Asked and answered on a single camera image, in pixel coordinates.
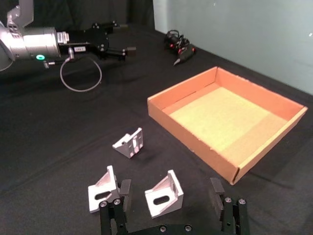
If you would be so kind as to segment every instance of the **gray wall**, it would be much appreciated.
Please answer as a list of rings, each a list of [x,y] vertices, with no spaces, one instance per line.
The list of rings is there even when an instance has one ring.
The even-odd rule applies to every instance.
[[[156,30],[313,94],[313,0],[154,0]]]

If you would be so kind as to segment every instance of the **black tablecloth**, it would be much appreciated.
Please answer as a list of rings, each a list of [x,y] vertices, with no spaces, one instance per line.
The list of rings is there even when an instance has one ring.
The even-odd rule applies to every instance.
[[[163,35],[139,26],[111,35],[110,44],[136,46],[137,56],[101,62],[104,80],[90,93],[67,90],[59,67],[45,70],[38,62],[16,63],[1,74],[0,234],[100,234],[99,213],[89,213],[88,186],[108,165],[118,181],[132,179],[130,232],[161,223],[218,228],[207,192],[209,178],[218,174],[147,112],[147,97],[214,66],[308,106],[299,124],[235,186],[221,180],[230,196],[248,201],[252,234],[313,234],[312,96],[202,50],[173,67]],[[71,85],[96,81],[90,63],[70,66],[74,72],[65,74]],[[144,148],[129,160],[112,144],[138,127]],[[184,190],[183,207],[152,220],[144,191],[170,169]]]

